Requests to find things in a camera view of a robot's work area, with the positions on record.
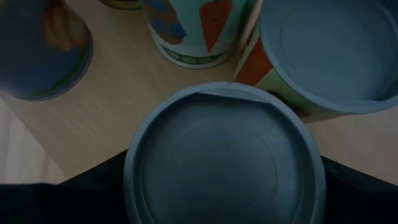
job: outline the can rim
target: can rim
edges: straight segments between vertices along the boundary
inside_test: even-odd
[[[16,98],[22,99],[22,100],[26,100],[26,101],[44,101],[44,100],[51,100],[53,98],[56,98],[66,92],[68,92],[69,90],[71,90],[78,82],[80,82],[80,80],[86,75],[90,65],[91,65],[91,61],[93,59],[93,53],[94,53],[94,42],[93,42],[93,34],[91,33],[89,27],[87,26],[87,24],[85,23],[85,29],[87,31],[87,36],[88,36],[88,45],[87,45],[87,59],[84,62],[85,63],[85,67],[84,69],[80,72],[79,76],[76,77],[76,79],[71,82],[66,88],[64,88],[63,90],[49,95],[49,96],[45,96],[45,97],[36,97],[36,98],[26,98],[26,97],[20,97],[20,96],[15,96]]]
[[[276,109],[280,111],[288,120],[293,127],[296,128],[297,132],[301,136],[304,144],[306,145],[308,155],[310,161],[313,164],[313,176],[314,176],[314,185],[315,185],[315,193],[314,193],[314,202],[312,208],[312,217],[310,223],[318,223],[322,220],[323,211],[325,208],[325,200],[326,200],[326,180],[325,173],[323,171],[323,164],[321,161],[321,157],[315,144],[315,140],[312,135],[302,123],[300,118],[283,102],[281,102],[276,97],[271,94],[254,88],[252,86],[243,85],[240,83],[230,83],[230,82],[213,82],[206,83],[202,85],[193,86],[187,88],[185,90],[179,91],[176,94],[172,95],[167,100],[161,102],[152,112],[150,112],[147,117],[143,120],[138,130],[134,134],[132,138],[129,149],[127,151],[126,161],[124,163],[124,172],[123,172],[123,185],[124,185],[124,195],[125,195],[125,203],[127,214],[129,219],[132,222],[141,223],[140,215],[145,215],[145,212],[138,208],[137,201],[138,198],[134,195],[134,188],[137,184],[136,178],[134,178],[135,172],[137,172],[135,168],[135,164],[139,162],[140,157],[137,155],[137,151],[139,145],[141,143],[141,139],[145,135],[148,127],[152,124],[152,122],[161,114],[164,110],[166,110],[169,106],[171,106],[176,101],[185,98],[186,96],[192,95],[194,93],[202,92],[202,91],[211,91],[217,89],[226,89],[226,90],[238,90],[245,93],[248,93],[252,96],[255,96],[259,99],[263,99],[267,101],[271,105],[273,105]]]
[[[269,34],[271,33],[271,31],[265,27],[267,27],[266,22],[269,21],[270,19],[268,17],[268,14],[269,14],[269,7],[272,3],[273,1],[264,2],[264,4],[262,5],[261,13],[258,18],[260,37],[270,36]],[[382,10],[383,13],[386,15],[387,20],[390,21],[391,24],[395,24],[395,26],[392,26],[392,28],[398,40],[398,27],[393,16],[386,8],[386,6],[384,6],[381,2],[375,1],[375,4],[379,5],[380,10]],[[398,94],[395,94],[394,96],[386,100],[352,101],[353,104],[347,106],[347,105],[342,105],[341,103],[335,102],[333,100],[327,100],[325,98],[317,96],[316,94],[311,93],[310,91],[307,91],[304,87],[299,85],[291,77],[289,72],[284,68],[284,66],[282,65],[282,60],[279,59],[277,57],[277,54],[275,53],[276,52],[275,49],[277,49],[278,47],[275,47],[275,44],[270,39],[271,38],[261,38],[261,42],[264,51],[266,52],[272,66],[274,67],[276,72],[280,75],[281,79],[283,79],[283,81],[286,82],[286,84],[288,84],[289,87],[295,90],[298,94],[304,96],[306,99],[310,100],[312,103],[315,103],[316,105],[322,106],[332,111],[337,111],[340,113],[353,113],[353,114],[374,113],[398,105]]]

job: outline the light wood surface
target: light wood surface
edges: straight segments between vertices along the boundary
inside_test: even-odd
[[[0,100],[0,184],[59,184],[64,180],[62,170]]]
[[[90,69],[58,98],[27,102],[1,95],[67,176],[128,147],[145,115],[166,97],[198,83],[231,80],[233,60],[189,70],[155,48],[141,11],[111,9],[97,0],[67,1],[94,38]],[[309,125],[320,152],[398,184],[397,109]]]

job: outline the lid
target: lid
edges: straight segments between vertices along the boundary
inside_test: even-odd
[[[317,223],[325,176],[292,110],[221,82],[180,91],[143,121],[124,190],[133,223]]]
[[[309,100],[344,113],[397,104],[397,24],[381,1],[264,1],[259,22],[274,68]]]

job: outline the pea pod illustration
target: pea pod illustration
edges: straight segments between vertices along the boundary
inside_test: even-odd
[[[164,46],[162,46],[162,48],[170,57],[174,58],[175,60],[177,60],[179,62],[187,63],[190,65],[204,65],[204,64],[212,63],[212,62],[216,61],[217,59],[219,59],[224,54],[224,52],[223,52],[221,54],[209,56],[209,57],[192,57],[192,56],[176,53]]]
[[[115,9],[137,10],[141,8],[139,0],[101,0],[101,2]]]
[[[147,19],[156,34],[169,44],[180,44],[187,33],[169,0],[143,0]]]

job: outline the cartoon illustration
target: cartoon illustration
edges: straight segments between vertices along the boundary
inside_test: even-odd
[[[156,34],[169,44],[180,44],[187,33],[169,0],[142,0],[147,19]]]
[[[166,47],[162,46],[164,52],[172,57],[174,60],[177,60],[178,62],[190,64],[190,65],[204,65],[207,63],[212,63],[216,60],[218,60],[223,53],[220,53],[218,55],[213,55],[213,56],[208,56],[208,57],[193,57],[189,55],[183,55],[177,52],[174,52],[173,50],[167,49]]]
[[[258,38],[235,80],[237,82],[255,86],[259,81],[261,81],[264,74],[268,74],[271,69],[272,65],[262,47],[262,41]]]
[[[43,14],[42,27],[45,42],[55,49],[68,51],[73,46],[83,47],[87,43],[84,22],[64,0],[49,0]]]
[[[232,0],[213,0],[199,10],[207,50],[211,52],[232,11]]]

